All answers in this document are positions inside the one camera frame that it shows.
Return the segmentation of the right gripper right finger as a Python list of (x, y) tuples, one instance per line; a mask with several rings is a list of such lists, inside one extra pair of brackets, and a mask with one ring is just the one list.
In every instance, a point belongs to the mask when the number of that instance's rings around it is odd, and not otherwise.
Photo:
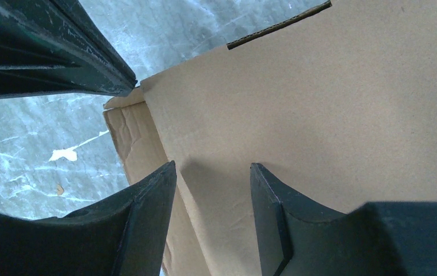
[(250, 167), (263, 275), (437, 275), (437, 202), (367, 202), (344, 214)]

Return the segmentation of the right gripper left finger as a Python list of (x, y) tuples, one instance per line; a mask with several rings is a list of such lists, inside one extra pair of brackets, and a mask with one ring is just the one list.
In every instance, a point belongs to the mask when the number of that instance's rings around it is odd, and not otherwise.
[(159, 275), (176, 184), (171, 161), (64, 217), (0, 213), (0, 275)]

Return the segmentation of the brown cardboard box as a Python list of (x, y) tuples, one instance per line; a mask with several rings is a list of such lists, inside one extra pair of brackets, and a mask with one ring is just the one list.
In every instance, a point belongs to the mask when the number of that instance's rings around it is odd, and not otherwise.
[(334, 1), (105, 106), (129, 183), (173, 160), (168, 275), (259, 275), (250, 165), (339, 211), (437, 201), (437, 1)]

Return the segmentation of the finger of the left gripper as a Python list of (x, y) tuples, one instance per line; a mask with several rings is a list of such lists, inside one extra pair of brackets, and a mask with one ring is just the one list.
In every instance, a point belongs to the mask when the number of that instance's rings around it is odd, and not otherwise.
[(51, 1), (0, 1), (0, 99), (85, 93), (126, 96), (89, 39)]
[(85, 38), (89, 39), (90, 45), (96, 49), (96, 54), (100, 55), (101, 63), (108, 71), (121, 77), (130, 86), (137, 83), (135, 73), (97, 28), (79, 1), (51, 2), (76, 26), (77, 30), (83, 33)]

